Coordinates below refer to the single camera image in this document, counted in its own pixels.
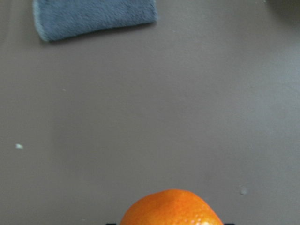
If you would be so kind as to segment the orange mandarin fruit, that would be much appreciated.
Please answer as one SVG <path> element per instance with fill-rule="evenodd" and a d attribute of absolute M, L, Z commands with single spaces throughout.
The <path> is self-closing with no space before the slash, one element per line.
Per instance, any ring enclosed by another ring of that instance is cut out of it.
<path fill-rule="evenodd" d="M 147 195 L 128 208 L 121 225 L 222 225 L 214 210 L 198 195 L 168 189 Z"/>

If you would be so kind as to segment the grey folded cloth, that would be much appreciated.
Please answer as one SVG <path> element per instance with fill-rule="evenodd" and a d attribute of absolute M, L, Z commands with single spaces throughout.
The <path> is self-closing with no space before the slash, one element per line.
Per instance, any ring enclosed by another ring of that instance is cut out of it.
<path fill-rule="evenodd" d="M 32 9 L 36 30 L 46 42 L 158 18 L 154 0 L 34 0 Z"/>

